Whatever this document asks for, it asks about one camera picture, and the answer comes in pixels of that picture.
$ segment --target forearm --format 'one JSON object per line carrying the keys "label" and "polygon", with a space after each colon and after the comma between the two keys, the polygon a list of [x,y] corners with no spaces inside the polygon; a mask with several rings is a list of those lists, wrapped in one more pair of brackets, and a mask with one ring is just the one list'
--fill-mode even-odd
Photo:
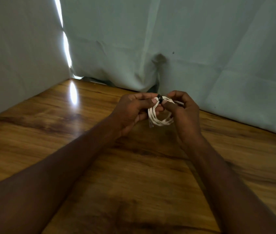
{"label": "forearm", "polygon": [[203,138],[188,140],[185,152],[200,175],[229,233],[276,233],[276,216],[239,179]]}
{"label": "forearm", "polygon": [[39,163],[0,182],[0,233],[39,233],[74,181],[119,131],[105,119]]}

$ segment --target wood grain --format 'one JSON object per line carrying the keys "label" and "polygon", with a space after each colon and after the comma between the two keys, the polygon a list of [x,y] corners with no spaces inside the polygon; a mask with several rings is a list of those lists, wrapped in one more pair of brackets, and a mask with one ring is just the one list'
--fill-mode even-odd
{"label": "wood grain", "polygon": [[[1,113],[0,181],[94,126],[126,93],[70,79]],[[200,119],[208,141],[276,213],[276,134],[206,112]],[[197,179],[174,125],[141,122],[101,152],[44,233],[218,233]]]}

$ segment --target person's left forearm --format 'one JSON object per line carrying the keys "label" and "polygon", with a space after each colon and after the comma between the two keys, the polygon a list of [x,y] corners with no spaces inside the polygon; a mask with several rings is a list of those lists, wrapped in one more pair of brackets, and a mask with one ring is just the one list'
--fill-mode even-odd
{"label": "person's left forearm", "polygon": [[0,233],[42,231],[97,152],[119,136],[112,120],[106,118],[46,159],[0,182]]}

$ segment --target person's right forearm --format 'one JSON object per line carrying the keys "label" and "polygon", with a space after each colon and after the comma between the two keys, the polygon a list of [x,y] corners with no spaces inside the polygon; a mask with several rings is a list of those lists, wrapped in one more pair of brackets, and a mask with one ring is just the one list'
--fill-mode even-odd
{"label": "person's right forearm", "polygon": [[276,216],[203,136],[183,144],[228,233],[276,233]]}

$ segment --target hand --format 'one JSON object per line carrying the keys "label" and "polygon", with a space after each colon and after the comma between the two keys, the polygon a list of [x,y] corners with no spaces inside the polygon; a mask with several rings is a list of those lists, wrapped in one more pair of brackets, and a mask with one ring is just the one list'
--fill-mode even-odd
{"label": "hand", "polygon": [[166,100],[162,102],[162,106],[170,111],[174,117],[177,133],[182,142],[181,145],[186,142],[189,143],[194,141],[197,138],[201,138],[199,106],[186,92],[175,90],[167,94],[167,97],[174,101],[184,103],[184,107],[181,107]]}
{"label": "hand", "polygon": [[[126,135],[141,120],[148,118],[147,109],[156,104],[158,94],[125,94],[120,98],[110,117],[120,128],[120,136]],[[161,104],[156,107],[156,114],[163,111]]]}

